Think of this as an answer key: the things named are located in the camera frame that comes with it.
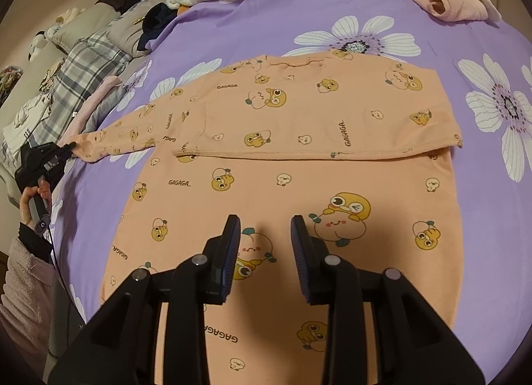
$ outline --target shirt sleeve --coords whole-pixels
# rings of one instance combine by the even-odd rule
[[[33,256],[18,238],[11,243],[0,323],[29,366],[43,376],[53,313],[55,270]]]
[[[177,87],[100,131],[74,136],[70,139],[70,142],[77,144],[73,154],[84,161],[96,162],[108,155],[142,151],[155,146],[187,115],[183,107],[199,98],[208,83],[212,82],[212,75],[217,73],[212,72],[183,87]]]

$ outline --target cartoon print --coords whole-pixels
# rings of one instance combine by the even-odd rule
[[[423,89],[423,84],[419,78],[410,74],[403,73],[398,70],[386,71],[385,82],[389,85],[395,86],[397,89],[405,91],[410,89],[411,91],[420,91]]]
[[[284,187],[286,184],[289,184],[291,180],[292,180],[292,176],[288,175],[287,173],[281,173],[277,177],[277,185]]]
[[[327,92],[333,92],[338,89],[338,83],[335,80],[323,79],[320,83],[316,84],[318,92],[326,94]]]
[[[255,76],[255,83],[265,84],[270,78],[268,76]]]
[[[410,119],[412,119],[412,121],[414,121],[418,125],[423,125],[423,126],[428,124],[431,117],[432,117],[432,113],[430,113],[430,110],[427,113],[418,112],[418,113],[412,113],[410,115]]]
[[[212,172],[211,185],[216,191],[227,191],[233,182],[235,178],[231,174],[231,169],[217,168]]]
[[[353,54],[345,50],[340,50],[340,49],[333,50],[332,54],[334,56],[338,56],[340,59],[347,59],[347,60],[353,59]]]
[[[268,107],[281,107],[286,103],[286,93],[281,89],[266,88],[266,92],[269,95],[265,95],[261,91],[251,91],[247,94],[246,104],[251,107],[259,109],[264,106]]]
[[[458,134],[455,134],[454,138],[457,140],[457,146],[462,149],[462,147],[464,146],[464,142],[462,141],[460,136]]]
[[[152,238],[158,242],[164,240],[164,237],[168,234],[167,221],[156,218],[153,220],[152,225]]]
[[[365,197],[354,193],[338,193],[322,215],[312,213],[309,217],[315,223],[318,237],[334,242],[337,247],[345,247],[364,235],[366,226],[363,220],[370,213],[371,205]]]
[[[255,58],[248,59],[247,61],[237,62],[236,64],[232,64],[228,67],[222,68],[220,72],[225,74],[232,74],[236,73],[240,68],[243,67],[251,67],[254,71],[259,71],[262,67],[262,61]]]
[[[438,245],[440,231],[434,226],[433,221],[416,221],[412,226],[416,236],[416,245],[422,250],[432,250]]]
[[[140,112],[138,117],[142,118],[144,116],[147,116],[148,113],[150,113],[154,107],[155,107],[155,104],[146,104],[144,106],[144,112]]]
[[[246,367],[246,364],[241,359],[231,358],[231,360],[229,360],[229,367],[233,370],[239,371]]]
[[[312,142],[312,137],[310,137],[308,134],[305,134],[304,136],[299,136],[297,141],[302,145],[308,145],[310,142]]]
[[[257,132],[250,132],[244,137],[244,143],[246,146],[254,146],[260,148],[264,143],[270,143],[270,130],[262,130]]]
[[[190,163],[191,161],[194,161],[196,158],[198,158],[197,155],[182,155],[177,157],[177,161],[180,163]]]
[[[96,136],[94,136],[94,140],[99,143],[102,143],[104,138],[105,138],[105,130],[97,131]]]
[[[301,340],[303,349],[325,352],[327,326],[322,322],[305,322],[301,325],[301,329],[297,331],[297,338]]]
[[[371,115],[375,118],[375,119],[384,119],[384,115],[382,114],[382,112],[380,110],[372,110],[371,111]]]
[[[148,189],[146,188],[145,183],[137,182],[133,187],[133,193],[131,194],[133,196],[133,199],[135,199],[137,202],[142,202],[142,199],[148,192]]]
[[[181,95],[183,93],[183,90],[181,88],[175,88],[172,93],[170,94],[170,99],[174,98],[174,97],[178,97],[179,95]]]
[[[436,178],[428,178],[427,181],[425,182],[425,185],[427,187],[427,191],[429,193],[433,193],[440,186],[440,181]]]
[[[256,267],[265,261],[277,262],[273,256],[273,244],[270,239],[257,233],[253,227],[245,228],[240,234],[233,279],[245,280],[251,277]]]
[[[138,270],[147,270],[150,274],[157,274],[159,272],[155,268],[152,267],[152,263],[151,262],[146,262],[145,264],[140,265],[137,269]]]

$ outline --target flower center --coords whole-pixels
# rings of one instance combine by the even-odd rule
[[[364,54],[369,48],[370,46],[364,40],[355,40],[344,44],[340,50]]]

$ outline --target white flower print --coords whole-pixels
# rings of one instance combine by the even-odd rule
[[[525,80],[530,85],[530,92],[532,92],[532,56],[530,56],[530,69],[526,65],[523,65],[521,71],[523,72],[523,76],[525,76]]]
[[[333,48],[345,52],[386,56],[395,60],[400,60],[395,56],[419,56],[421,49],[409,33],[390,33],[377,37],[377,34],[387,31],[394,23],[392,17],[378,15],[369,19],[359,32],[357,18],[348,15],[334,24],[332,33],[312,31],[297,36],[294,43],[305,47],[291,50],[283,56],[307,55]]]
[[[524,93],[510,92],[506,73],[496,62],[484,54],[484,69],[476,62],[462,59],[458,67],[481,91],[465,96],[474,112],[474,120],[483,132],[494,132],[506,124],[502,136],[502,157],[511,180],[519,182],[525,171],[525,154],[532,168],[532,107]]]
[[[142,88],[144,85],[144,81],[146,80],[146,77],[148,77],[148,70],[152,66],[152,61],[150,60],[144,67],[139,69],[136,73],[134,73],[126,83],[124,83],[122,86],[126,93],[120,100],[118,104],[116,104],[116,111],[121,112],[126,108],[126,106],[129,104],[131,99],[135,96],[135,89],[136,88]]]
[[[69,288],[70,288],[70,294],[72,295],[72,299],[74,301],[75,307],[79,311],[79,315],[81,316],[83,321],[85,323],[87,323],[87,316],[85,316],[85,308],[83,308],[83,304],[81,303],[81,299],[79,299],[79,297],[75,295],[74,286],[72,284],[70,284]]]

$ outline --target wall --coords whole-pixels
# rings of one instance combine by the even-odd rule
[[[0,68],[28,64],[28,49],[35,34],[53,24],[68,8],[90,7],[97,0],[15,0],[0,23]],[[19,210],[7,201],[0,180],[0,251],[7,254],[18,233]]]

